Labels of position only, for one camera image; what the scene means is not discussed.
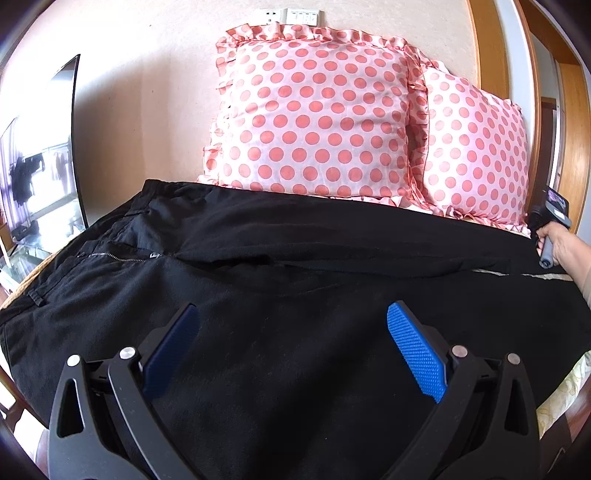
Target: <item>wall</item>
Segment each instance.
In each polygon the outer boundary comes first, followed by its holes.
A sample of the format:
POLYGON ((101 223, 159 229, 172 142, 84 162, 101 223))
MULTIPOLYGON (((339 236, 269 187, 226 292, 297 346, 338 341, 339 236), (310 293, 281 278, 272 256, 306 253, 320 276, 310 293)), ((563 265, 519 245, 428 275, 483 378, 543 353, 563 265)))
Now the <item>wall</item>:
POLYGON ((327 25, 400 35, 456 74, 476 79, 466 0, 56 0, 33 23, 0 83, 0 131, 38 89, 82 54, 74 143, 89 221, 146 178, 194 180, 219 106, 214 43, 255 8, 309 7, 327 25))

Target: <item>black pants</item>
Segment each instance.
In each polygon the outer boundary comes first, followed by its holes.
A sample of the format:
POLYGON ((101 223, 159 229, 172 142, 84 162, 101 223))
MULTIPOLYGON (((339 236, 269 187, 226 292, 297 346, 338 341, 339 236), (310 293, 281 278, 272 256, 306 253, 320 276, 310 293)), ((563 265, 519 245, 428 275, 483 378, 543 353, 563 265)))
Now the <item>black pants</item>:
POLYGON ((48 420, 69 355, 110 358, 191 301, 201 330, 154 408, 206 478, 378 479, 434 406, 392 302, 477 355, 518 353, 538 404, 591 348, 574 283, 522 273, 544 273, 531 242, 480 225, 149 180, 0 312, 0 339, 48 420))

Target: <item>pillow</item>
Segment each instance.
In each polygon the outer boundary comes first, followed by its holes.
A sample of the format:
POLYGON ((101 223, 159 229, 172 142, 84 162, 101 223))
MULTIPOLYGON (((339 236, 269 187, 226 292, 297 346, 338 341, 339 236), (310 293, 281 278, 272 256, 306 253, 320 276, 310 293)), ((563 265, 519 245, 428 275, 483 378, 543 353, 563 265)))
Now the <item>pillow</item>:
POLYGON ((218 41, 222 112, 200 181, 322 196, 402 198, 410 175, 402 38, 243 25, 218 41))
POLYGON ((413 175, 426 202, 457 218, 523 224, 528 157, 519 107, 443 70, 423 73, 428 151, 413 156, 413 175))

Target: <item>zipper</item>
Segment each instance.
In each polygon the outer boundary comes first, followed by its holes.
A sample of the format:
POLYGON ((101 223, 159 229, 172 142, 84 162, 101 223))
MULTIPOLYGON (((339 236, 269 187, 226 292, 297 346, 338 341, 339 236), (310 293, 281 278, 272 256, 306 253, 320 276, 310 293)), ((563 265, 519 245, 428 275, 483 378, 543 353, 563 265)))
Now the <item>zipper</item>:
MULTIPOLYGON (((152 252, 150 253, 150 258, 158 258, 160 256, 160 254, 157 254, 156 252, 152 252)), ((98 253, 94 253, 94 254, 90 254, 88 255, 88 257, 109 257, 112 258, 113 260, 117 260, 119 262, 145 262, 147 259, 146 258, 120 258, 120 257, 116 257, 113 254, 107 253, 107 252, 98 252, 98 253)))

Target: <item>electrical outlet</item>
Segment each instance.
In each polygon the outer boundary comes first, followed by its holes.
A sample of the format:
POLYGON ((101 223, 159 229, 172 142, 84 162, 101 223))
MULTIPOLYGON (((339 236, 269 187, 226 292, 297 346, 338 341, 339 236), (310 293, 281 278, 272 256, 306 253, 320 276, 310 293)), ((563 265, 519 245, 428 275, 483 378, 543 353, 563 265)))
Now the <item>electrical outlet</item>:
POLYGON ((268 25, 273 22, 285 23, 287 8, 259 8, 252 14, 251 25, 268 25))

